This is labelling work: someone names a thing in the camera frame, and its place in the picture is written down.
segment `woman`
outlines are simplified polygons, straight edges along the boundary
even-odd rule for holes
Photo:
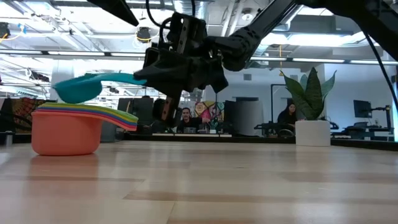
[[[285,110],[280,112],[278,116],[278,123],[288,124],[294,128],[296,121],[297,121],[296,106],[294,105],[294,103],[291,103],[286,106]]]

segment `white planter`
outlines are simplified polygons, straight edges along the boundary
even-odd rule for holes
[[[329,121],[296,121],[296,145],[330,146]]]

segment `computer monitor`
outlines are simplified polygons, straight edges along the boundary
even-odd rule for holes
[[[354,100],[354,112],[356,118],[372,118],[371,102]]]

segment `potted plant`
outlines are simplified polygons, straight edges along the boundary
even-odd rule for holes
[[[295,123],[296,145],[330,146],[330,123],[318,118],[325,107],[325,98],[335,84],[336,72],[322,85],[315,68],[311,69],[308,77],[303,75],[300,83],[284,75],[287,90],[306,118]]]

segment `person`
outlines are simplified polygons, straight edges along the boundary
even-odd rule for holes
[[[184,128],[196,128],[196,132],[199,130],[199,125],[204,123],[209,123],[210,119],[208,118],[192,118],[191,110],[189,108],[182,109],[182,120],[177,127],[178,133],[183,133]]]
[[[286,109],[280,112],[278,116],[278,123],[288,124],[295,128],[295,123],[297,121],[296,106],[294,103],[290,103],[286,106]]]

